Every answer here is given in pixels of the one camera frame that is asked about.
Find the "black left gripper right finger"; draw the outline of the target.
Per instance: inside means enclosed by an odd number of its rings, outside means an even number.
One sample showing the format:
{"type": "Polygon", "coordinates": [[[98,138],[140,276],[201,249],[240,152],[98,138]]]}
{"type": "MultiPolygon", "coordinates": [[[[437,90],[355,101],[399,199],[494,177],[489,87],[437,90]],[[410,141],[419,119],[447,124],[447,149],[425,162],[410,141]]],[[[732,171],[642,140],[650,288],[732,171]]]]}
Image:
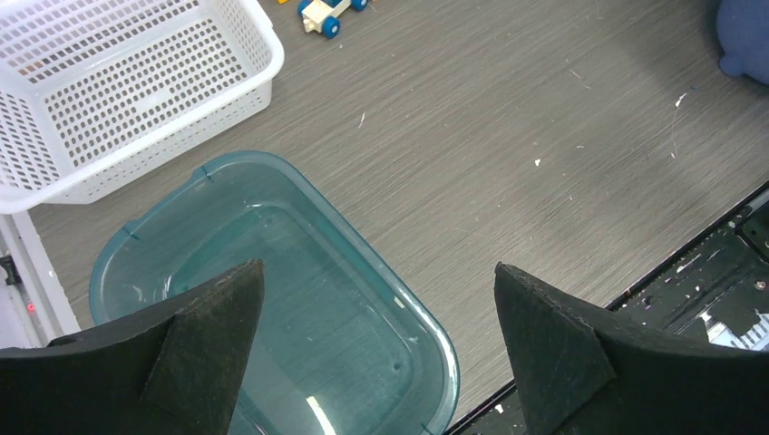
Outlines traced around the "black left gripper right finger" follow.
{"type": "Polygon", "coordinates": [[[768,356],[664,332],[516,266],[494,297],[531,434],[765,434],[768,356]]]}

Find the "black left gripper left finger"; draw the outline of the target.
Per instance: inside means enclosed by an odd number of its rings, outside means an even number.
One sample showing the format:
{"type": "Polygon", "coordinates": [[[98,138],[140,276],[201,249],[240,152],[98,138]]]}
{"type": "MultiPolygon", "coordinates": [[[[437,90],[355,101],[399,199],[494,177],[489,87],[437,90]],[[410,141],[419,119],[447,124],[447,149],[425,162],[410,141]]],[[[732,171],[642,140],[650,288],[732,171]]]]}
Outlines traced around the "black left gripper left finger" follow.
{"type": "Polygon", "coordinates": [[[249,260],[140,311],[1,352],[4,434],[224,434],[258,327],[249,260]]]}

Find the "white perforated plastic basket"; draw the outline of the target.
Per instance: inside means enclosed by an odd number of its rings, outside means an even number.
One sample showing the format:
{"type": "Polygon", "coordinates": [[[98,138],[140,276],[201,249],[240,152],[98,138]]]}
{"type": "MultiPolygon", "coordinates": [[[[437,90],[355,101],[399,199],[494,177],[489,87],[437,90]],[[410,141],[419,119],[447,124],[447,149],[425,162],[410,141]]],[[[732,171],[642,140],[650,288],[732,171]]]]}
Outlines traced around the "white perforated plastic basket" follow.
{"type": "Polygon", "coordinates": [[[266,109],[256,1],[4,1],[1,210],[89,204],[266,109]]]}

